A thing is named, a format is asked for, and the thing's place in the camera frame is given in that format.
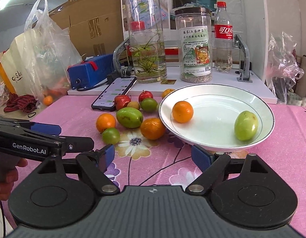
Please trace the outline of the person's left hand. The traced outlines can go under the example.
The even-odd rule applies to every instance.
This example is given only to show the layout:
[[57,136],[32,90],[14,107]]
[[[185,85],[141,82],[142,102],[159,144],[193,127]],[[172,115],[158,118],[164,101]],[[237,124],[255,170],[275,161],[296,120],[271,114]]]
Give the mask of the person's left hand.
[[0,182],[0,200],[8,200],[16,181],[18,181],[18,170],[13,168],[6,173],[5,180]]

